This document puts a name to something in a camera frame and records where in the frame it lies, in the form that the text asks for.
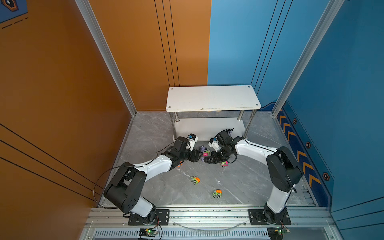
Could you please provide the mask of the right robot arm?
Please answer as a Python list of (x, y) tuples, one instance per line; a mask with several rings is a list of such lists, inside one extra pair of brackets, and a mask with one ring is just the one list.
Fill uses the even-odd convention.
[(272, 148), (248, 141), (244, 137), (231, 137), (225, 130), (209, 142), (213, 151), (203, 157), (207, 164), (234, 164), (238, 157), (246, 163), (268, 171), (271, 194), (263, 208), (263, 221), (269, 225), (291, 224), (287, 202), (304, 176), (298, 160), (285, 146)]

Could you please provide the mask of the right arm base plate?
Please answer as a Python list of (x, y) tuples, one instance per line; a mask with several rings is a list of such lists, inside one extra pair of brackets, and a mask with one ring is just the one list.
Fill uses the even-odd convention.
[(248, 214), (252, 226), (281, 224), (289, 226), (292, 224), (287, 208), (284, 208), (278, 214), (274, 213), (272, 210), (249, 209)]

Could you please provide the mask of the black purple Kuromi figure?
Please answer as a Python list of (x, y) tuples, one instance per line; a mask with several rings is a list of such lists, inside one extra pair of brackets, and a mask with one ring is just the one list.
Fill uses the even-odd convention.
[(233, 133), (233, 130), (234, 129), (226, 129), (226, 132), (227, 132), (228, 135), (231, 135)]

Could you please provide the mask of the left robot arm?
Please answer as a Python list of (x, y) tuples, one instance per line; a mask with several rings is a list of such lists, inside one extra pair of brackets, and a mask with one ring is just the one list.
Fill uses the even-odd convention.
[(197, 162), (199, 151), (194, 149), (198, 137), (189, 134), (177, 137), (163, 153), (153, 160), (131, 164), (123, 163), (104, 190), (104, 197), (124, 214), (134, 213), (147, 218), (156, 211), (155, 205), (141, 196), (145, 183), (152, 178), (169, 172), (185, 161)]

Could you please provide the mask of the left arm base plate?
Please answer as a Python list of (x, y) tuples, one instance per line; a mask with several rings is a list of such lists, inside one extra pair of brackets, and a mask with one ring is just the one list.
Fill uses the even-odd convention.
[(129, 226), (154, 226), (160, 224), (161, 226), (167, 226), (170, 220), (169, 209), (156, 209), (155, 212), (150, 213), (148, 217), (144, 218), (138, 214), (131, 214), (129, 217)]

